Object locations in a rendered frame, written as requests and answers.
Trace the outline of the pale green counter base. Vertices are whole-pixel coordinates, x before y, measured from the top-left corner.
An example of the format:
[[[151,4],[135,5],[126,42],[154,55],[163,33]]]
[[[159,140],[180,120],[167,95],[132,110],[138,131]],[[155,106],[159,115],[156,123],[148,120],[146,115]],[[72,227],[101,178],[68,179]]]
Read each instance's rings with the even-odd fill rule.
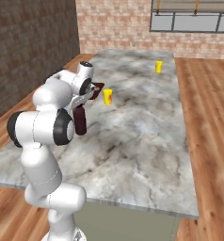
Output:
[[[87,241],[175,241],[178,217],[87,202],[76,212]]]

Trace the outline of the grey framed window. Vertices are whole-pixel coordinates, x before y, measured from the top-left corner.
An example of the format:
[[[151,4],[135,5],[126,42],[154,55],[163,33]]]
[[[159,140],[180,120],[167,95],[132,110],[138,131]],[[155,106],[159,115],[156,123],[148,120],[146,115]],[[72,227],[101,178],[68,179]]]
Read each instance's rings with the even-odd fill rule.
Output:
[[[152,0],[150,31],[224,34],[224,0]]]

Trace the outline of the dark red bottle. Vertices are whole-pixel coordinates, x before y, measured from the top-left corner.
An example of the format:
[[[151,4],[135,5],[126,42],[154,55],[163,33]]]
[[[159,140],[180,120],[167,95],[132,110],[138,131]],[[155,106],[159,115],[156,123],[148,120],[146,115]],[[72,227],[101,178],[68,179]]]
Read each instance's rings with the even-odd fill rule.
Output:
[[[87,132],[85,108],[80,104],[73,110],[75,133],[83,136]]]

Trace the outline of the dark brown flat board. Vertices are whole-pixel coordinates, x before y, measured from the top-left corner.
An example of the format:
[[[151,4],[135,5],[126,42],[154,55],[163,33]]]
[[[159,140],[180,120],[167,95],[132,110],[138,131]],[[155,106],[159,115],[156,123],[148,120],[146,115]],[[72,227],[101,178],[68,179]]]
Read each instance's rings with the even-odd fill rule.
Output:
[[[104,87],[104,83],[91,83],[89,93],[88,93],[89,99],[95,100],[100,94],[100,92],[102,91],[103,87]]]

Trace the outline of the yellow cup with orange print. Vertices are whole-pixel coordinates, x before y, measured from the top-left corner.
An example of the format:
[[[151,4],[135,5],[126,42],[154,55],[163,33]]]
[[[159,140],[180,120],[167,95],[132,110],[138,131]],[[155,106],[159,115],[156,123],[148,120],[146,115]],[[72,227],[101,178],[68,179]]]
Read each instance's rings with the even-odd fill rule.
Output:
[[[112,89],[111,88],[105,88],[103,90],[104,95],[104,104],[105,105],[111,105],[112,104]]]

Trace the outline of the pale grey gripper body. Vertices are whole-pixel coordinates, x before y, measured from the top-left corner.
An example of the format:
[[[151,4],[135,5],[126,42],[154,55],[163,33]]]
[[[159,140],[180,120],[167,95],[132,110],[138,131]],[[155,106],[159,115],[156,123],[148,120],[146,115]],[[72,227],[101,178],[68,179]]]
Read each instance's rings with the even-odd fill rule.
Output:
[[[80,104],[84,104],[87,100],[89,100],[95,92],[95,88],[92,88],[88,93],[85,95],[79,96],[79,95],[74,95],[72,97],[72,100],[70,104],[68,105],[69,110],[75,109],[77,106]]]

